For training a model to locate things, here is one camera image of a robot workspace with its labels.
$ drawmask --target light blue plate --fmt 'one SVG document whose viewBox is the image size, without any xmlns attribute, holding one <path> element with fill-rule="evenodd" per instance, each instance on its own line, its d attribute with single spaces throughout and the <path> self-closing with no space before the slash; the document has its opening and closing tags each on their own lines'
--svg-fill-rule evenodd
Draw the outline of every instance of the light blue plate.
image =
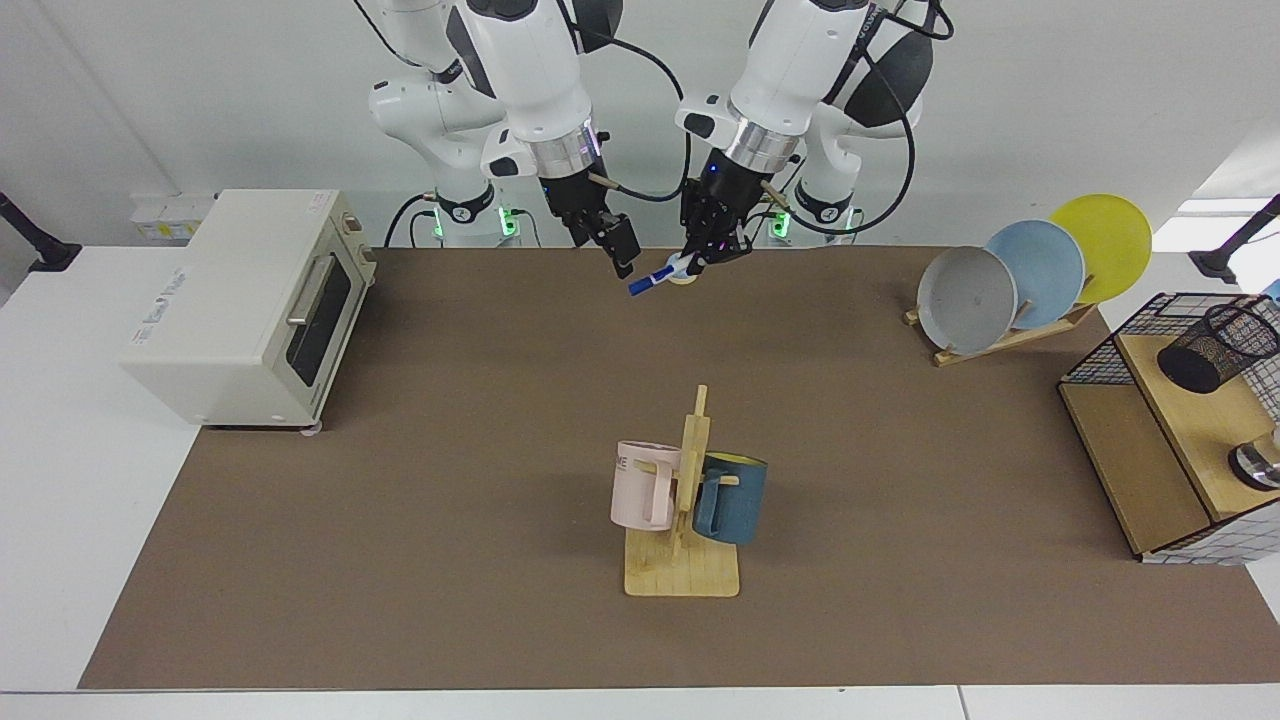
<svg viewBox="0 0 1280 720">
<path fill-rule="evenodd" d="M 1084 290 L 1084 254 L 1071 233 L 1048 220 L 1023 220 L 996 233 L 987 250 L 1014 274 L 1019 307 L 1014 328 L 1032 331 L 1065 315 Z"/>
</svg>

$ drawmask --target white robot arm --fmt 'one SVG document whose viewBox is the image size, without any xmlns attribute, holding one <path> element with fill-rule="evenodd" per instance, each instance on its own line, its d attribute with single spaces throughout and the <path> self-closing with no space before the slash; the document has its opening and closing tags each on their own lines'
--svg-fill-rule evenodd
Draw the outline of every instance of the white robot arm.
<svg viewBox="0 0 1280 720">
<path fill-rule="evenodd" d="M 867 19 L 868 0 L 771 0 L 751 32 L 746 69 L 727 97 L 690 96 L 676 124 L 712 145 L 681 199 L 690 275 L 751 251 L 742 225 L 762 183 L 786 167 Z"/>
<path fill-rule="evenodd" d="M 572 12 L 566 0 L 457 0 L 447 35 L 472 87 L 507 113 L 489 135 L 481 169 L 493 178 L 536 176 L 573 243 L 603 247 L 625 278 L 640 246 L 591 179 L 608 176 L 577 60 L 600 42 L 570 26 L 612 37 L 621 12 L 621 0 L 573 0 Z"/>
<path fill-rule="evenodd" d="M 895 14 L 913 24 L 933 26 L 933 3 L 901 0 Z M 856 138 L 897 138 L 905 135 L 899 104 L 884 83 L 870 73 L 861 53 L 879 67 L 897 102 L 906 109 L 911 127 L 920 120 L 924 86 L 933 69 L 933 44 L 928 36 L 886 20 L 884 10 L 873 6 L 863 27 L 855 55 L 850 56 L 836 85 L 814 110 L 805 133 L 806 159 L 800 181 L 790 192 L 792 213 L 810 224 L 845 228 L 851 222 L 851 200 L 861 158 Z"/>
<path fill-rule="evenodd" d="M 379 3 L 388 41 L 422 72 L 375 85 L 369 110 L 383 132 L 416 150 L 431 168 L 442 241 L 497 246 L 507 227 L 480 159 L 483 129 L 502 120 L 503 108 L 462 79 L 462 64 L 445 40 L 445 0 Z"/>
</svg>

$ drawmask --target wooden mug holder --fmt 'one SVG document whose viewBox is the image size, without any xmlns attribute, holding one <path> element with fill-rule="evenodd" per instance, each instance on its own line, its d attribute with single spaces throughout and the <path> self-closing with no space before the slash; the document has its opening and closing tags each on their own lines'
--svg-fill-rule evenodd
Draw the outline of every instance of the wooden mug holder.
<svg viewBox="0 0 1280 720">
<path fill-rule="evenodd" d="M 632 597 L 735 597 L 741 584 L 737 546 L 717 542 L 694 532 L 692 511 L 703 461 L 710 438 L 707 386 L 698 386 L 694 413 L 685 415 L 676 479 L 676 515 L 669 530 L 627 529 L 623 559 L 623 588 Z M 722 484 L 737 478 L 723 477 Z"/>
</svg>

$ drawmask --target brown table mat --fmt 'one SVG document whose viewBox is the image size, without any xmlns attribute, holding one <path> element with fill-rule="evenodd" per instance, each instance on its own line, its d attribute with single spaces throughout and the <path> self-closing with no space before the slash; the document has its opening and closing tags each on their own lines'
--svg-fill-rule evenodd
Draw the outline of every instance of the brown table mat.
<svg viewBox="0 0 1280 720">
<path fill-rule="evenodd" d="M 325 430 L 200 433 L 81 687 L 1280 680 L 1243 568 L 1128 555 L 1055 391 L 1101 319 L 933 368 L 936 252 L 637 299 L 599 251 L 381 252 Z M 700 382 L 771 462 L 742 594 L 627 598 L 614 445 L 678 443 Z"/>
</svg>

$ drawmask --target oven window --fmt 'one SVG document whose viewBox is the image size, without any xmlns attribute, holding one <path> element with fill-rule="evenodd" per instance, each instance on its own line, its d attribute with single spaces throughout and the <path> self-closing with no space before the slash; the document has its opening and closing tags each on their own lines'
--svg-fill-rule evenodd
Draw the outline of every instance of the oven window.
<svg viewBox="0 0 1280 720">
<path fill-rule="evenodd" d="M 347 305 L 347 296 L 351 293 L 351 277 L 347 275 L 347 269 L 338 261 L 337 254 L 330 252 L 329 256 L 334 259 L 334 266 L 320 293 L 320 304 L 316 305 L 315 315 L 311 316 L 310 323 L 293 331 L 289 350 L 284 355 L 289 366 L 307 387 L 316 384 L 316 375 L 320 374 L 320 365 L 329 350 L 329 341 L 333 340 L 333 333 L 338 329 L 338 318 L 342 316 L 342 309 Z"/>
</svg>

